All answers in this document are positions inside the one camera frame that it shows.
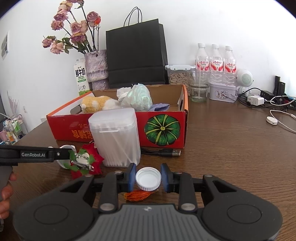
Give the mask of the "person left hand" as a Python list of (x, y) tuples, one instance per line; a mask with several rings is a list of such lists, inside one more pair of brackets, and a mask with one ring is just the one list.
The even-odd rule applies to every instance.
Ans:
[(1, 190), (2, 201), (0, 202), (0, 215), (1, 219), (6, 219), (10, 214), (10, 198), (14, 193), (13, 186), (10, 184), (10, 181), (16, 180), (16, 174), (13, 172), (10, 175), (9, 182)]

